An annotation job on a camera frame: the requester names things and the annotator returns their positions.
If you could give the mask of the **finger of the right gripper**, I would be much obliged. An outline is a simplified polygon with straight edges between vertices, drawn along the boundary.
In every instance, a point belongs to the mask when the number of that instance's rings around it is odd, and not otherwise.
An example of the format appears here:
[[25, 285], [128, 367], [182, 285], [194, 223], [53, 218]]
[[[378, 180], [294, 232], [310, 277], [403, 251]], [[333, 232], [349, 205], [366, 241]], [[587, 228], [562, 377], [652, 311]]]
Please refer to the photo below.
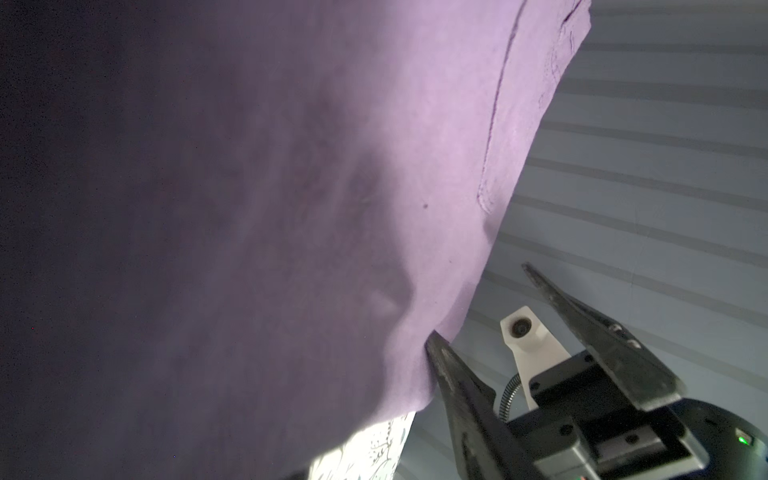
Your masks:
[[494, 413], [495, 391], [477, 377], [438, 332], [425, 343], [445, 405], [462, 479], [542, 479], [531, 456]]
[[627, 327], [566, 293], [531, 263], [522, 269], [636, 409], [650, 412], [684, 398], [684, 382]]

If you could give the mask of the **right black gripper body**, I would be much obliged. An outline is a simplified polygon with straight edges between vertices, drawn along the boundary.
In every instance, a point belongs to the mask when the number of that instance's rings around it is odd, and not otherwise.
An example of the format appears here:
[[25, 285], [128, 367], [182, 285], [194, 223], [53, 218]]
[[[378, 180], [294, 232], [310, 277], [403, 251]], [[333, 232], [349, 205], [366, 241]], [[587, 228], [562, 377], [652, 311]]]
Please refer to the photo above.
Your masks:
[[536, 375], [508, 421], [548, 479], [764, 479], [767, 436], [711, 403], [636, 409], [587, 352]]

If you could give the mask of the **purple pants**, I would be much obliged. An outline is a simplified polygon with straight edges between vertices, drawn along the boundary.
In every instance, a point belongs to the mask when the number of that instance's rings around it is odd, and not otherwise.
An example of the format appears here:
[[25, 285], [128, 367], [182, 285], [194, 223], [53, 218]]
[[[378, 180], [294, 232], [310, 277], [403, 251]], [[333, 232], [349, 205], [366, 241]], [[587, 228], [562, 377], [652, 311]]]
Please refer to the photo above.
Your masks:
[[5, 1], [1, 475], [281, 479], [423, 409], [587, 1]]

